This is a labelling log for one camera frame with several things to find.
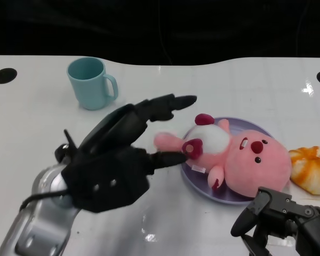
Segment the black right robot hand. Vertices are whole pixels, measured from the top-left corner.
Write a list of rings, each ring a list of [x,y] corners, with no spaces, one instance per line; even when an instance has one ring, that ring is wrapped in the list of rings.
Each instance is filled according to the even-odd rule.
[[[270,255],[268,236],[293,237],[299,255],[320,255],[320,207],[300,205],[289,194],[260,187],[230,233],[242,239],[250,255]]]

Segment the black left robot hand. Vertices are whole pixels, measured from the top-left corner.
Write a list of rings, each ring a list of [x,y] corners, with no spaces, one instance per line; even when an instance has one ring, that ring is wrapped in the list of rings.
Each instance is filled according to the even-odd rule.
[[[124,105],[108,114],[78,147],[65,130],[68,147],[58,148],[55,156],[69,159],[61,175],[73,206],[100,213],[131,205],[149,189],[147,177],[156,169],[184,163],[187,156],[180,149],[150,154],[132,144],[144,133],[148,121],[168,121],[173,111],[196,100],[195,95],[168,94]]]

